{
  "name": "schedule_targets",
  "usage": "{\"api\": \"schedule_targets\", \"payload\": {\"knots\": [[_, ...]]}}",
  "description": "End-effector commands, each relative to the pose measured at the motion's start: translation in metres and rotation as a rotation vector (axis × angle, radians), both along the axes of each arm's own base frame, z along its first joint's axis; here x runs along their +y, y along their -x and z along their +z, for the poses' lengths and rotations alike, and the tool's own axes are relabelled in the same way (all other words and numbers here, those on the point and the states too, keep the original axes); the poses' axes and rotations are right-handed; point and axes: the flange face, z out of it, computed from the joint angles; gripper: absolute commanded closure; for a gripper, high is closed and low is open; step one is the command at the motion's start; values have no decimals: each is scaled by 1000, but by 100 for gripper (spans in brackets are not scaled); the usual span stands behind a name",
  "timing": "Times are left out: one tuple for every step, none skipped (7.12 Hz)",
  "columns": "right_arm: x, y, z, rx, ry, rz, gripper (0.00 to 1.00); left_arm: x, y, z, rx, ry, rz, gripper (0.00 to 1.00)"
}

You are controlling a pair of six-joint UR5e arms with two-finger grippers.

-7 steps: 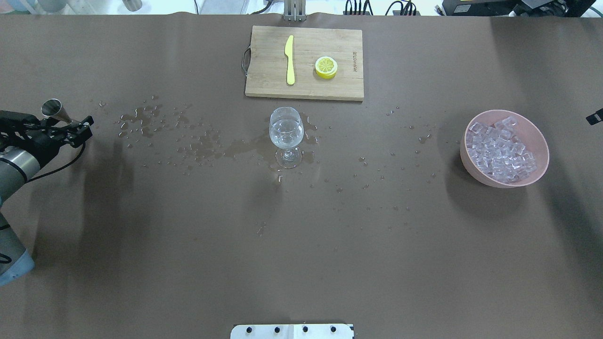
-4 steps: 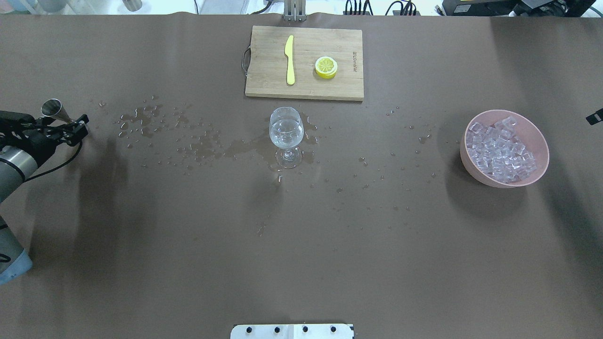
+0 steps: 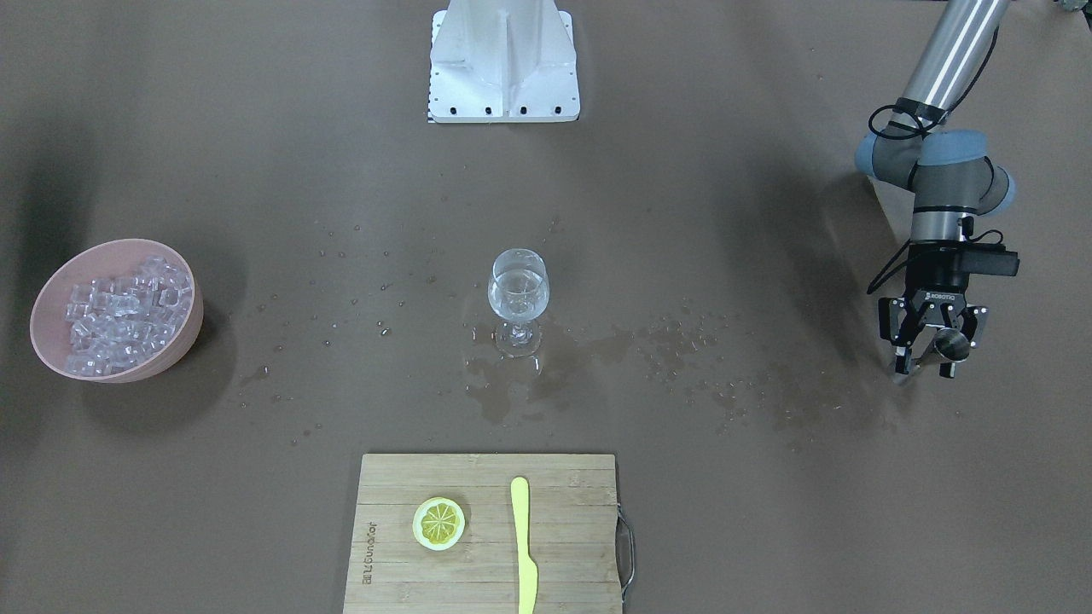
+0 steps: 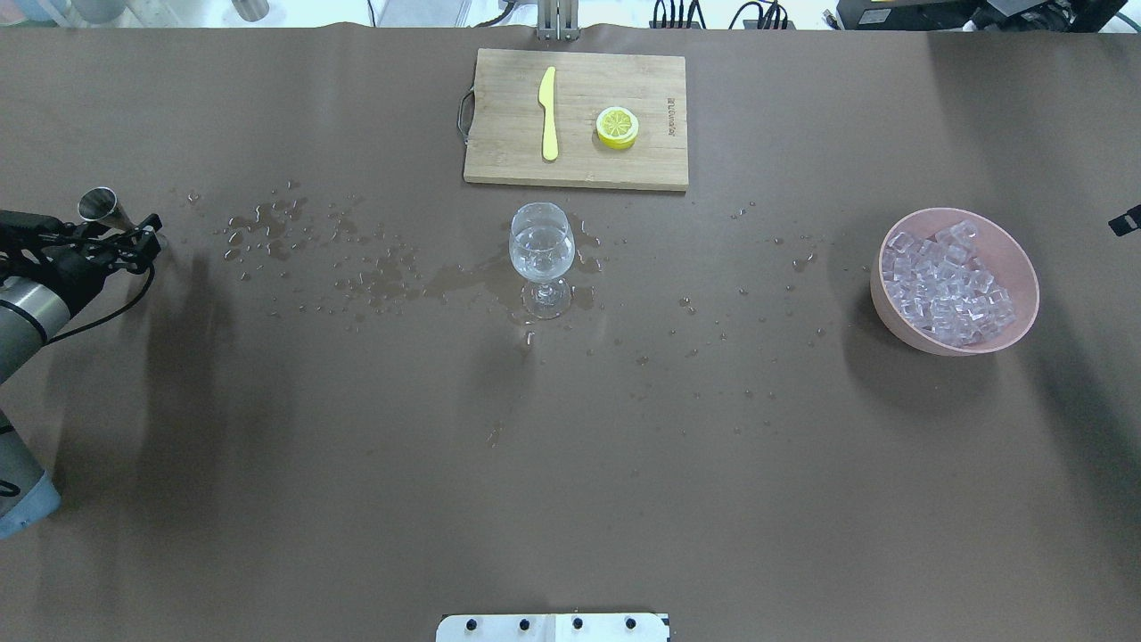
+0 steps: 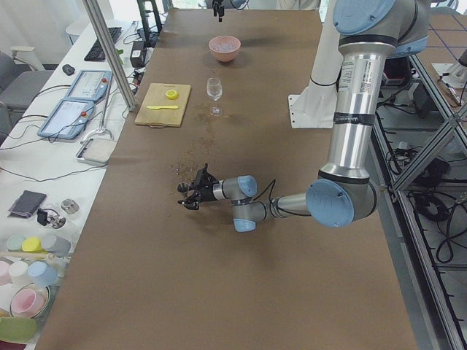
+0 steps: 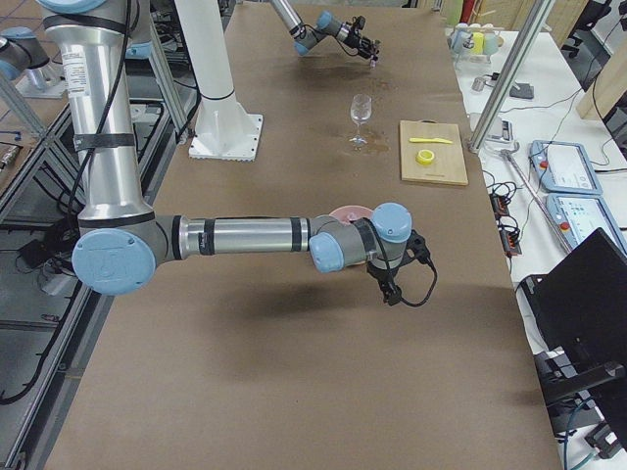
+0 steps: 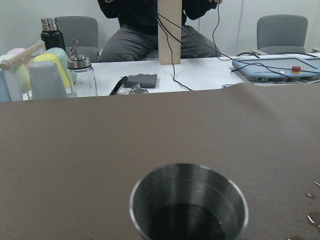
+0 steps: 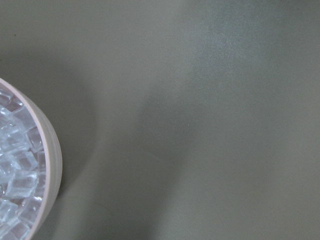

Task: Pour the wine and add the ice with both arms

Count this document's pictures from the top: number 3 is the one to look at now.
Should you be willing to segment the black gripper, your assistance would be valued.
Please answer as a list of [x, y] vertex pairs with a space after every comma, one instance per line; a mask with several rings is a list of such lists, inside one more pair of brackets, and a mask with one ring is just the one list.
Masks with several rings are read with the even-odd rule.
[[893, 347], [897, 376], [912, 373], [912, 347], [924, 327], [952, 327], [971, 339], [973, 350], [978, 347], [988, 310], [968, 303], [966, 291], [971, 276], [984, 273], [983, 247], [904, 244], [886, 262], [886, 271], [888, 278], [904, 272], [903, 293], [879, 299], [879, 336]]

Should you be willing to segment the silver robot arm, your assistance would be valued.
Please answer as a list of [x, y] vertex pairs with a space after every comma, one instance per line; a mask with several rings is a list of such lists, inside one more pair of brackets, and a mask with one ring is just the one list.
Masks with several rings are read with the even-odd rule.
[[1014, 179], [988, 155], [976, 130], [947, 130], [995, 50], [1006, 1], [950, 1], [885, 127], [870, 125], [857, 147], [863, 175], [913, 194], [909, 239], [870, 281], [868, 294], [903, 276], [903, 292], [878, 300], [879, 336], [891, 370], [906, 380], [936, 366], [941, 377], [980, 345], [990, 311], [968, 300], [972, 278], [1013, 278], [1020, 257], [1002, 232], [975, 228], [1014, 201]]

